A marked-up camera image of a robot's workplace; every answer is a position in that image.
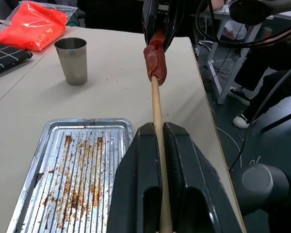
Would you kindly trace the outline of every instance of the metal cup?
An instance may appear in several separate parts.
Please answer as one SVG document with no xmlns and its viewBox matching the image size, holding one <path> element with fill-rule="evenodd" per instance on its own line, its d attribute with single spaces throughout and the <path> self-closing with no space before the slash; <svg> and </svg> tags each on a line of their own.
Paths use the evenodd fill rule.
<svg viewBox="0 0 291 233">
<path fill-rule="evenodd" d="M 71 37 L 55 42 L 66 82 L 81 85 L 87 82 L 86 41 Z"/>
</svg>

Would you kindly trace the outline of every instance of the wooden dowel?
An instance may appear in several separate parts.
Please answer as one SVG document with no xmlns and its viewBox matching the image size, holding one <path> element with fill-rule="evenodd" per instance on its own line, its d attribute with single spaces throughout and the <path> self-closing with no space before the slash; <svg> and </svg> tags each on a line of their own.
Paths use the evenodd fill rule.
<svg viewBox="0 0 291 233">
<path fill-rule="evenodd" d="M 170 212 L 169 192 L 168 192 L 168 179 L 166 169 L 166 158 L 165 158 L 165 147 L 164 147 L 164 136 L 163 136 L 163 122 L 162 122 L 162 111 L 161 111 L 161 100 L 160 100 L 160 88 L 156 76 L 152 76 L 152 108 L 153 108 L 153 124 L 159 144 L 160 163 L 162 171 L 162 208 L 160 218 L 160 233 L 172 233 L 172 221 Z"/>
</svg>

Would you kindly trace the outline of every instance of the metal baking tray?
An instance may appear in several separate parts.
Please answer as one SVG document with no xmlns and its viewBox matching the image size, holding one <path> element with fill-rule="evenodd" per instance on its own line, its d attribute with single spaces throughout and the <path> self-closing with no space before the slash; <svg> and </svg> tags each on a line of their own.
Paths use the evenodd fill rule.
<svg viewBox="0 0 291 233">
<path fill-rule="evenodd" d="M 126 119 L 48 122 L 7 232 L 106 232 L 115 171 L 131 141 Z"/>
</svg>

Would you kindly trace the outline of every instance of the white sneaker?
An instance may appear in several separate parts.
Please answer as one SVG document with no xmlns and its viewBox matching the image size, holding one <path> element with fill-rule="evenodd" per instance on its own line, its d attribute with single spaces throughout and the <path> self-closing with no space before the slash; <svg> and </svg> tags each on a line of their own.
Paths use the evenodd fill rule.
<svg viewBox="0 0 291 233">
<path fill-rule="evenodd" d="M 248 121 L 248 119 L 243 114 L 240 114 L 233 119 L 233 124 L 237 128 L 247 129 L 249 127 L 250 121 Z"/>
<path fill-rule="evenodd" d="M 228 95 L 239 100 L 246 106 L 250 105 L 250 99 L 244 94 L 243 88 L 241 87 L 230 87 Z"/>
</svg>

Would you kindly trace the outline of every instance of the red meat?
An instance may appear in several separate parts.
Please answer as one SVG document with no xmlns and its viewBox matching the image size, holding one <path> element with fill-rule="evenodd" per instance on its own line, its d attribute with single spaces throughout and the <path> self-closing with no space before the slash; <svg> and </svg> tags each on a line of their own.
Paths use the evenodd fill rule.
<svg viewBox="0 0 291 233">
<path fill-rule="evenodd" d="M 145 64 L 149 79 L 156 76 L 159 85 L 162 85 L 166 79 L 167 68 L 165 61 L 165 52 L 163 42 L 165 36 L 161 32 L 156 32 L 150 40 L 149 45 L 144 50 Z"/>
</svg>

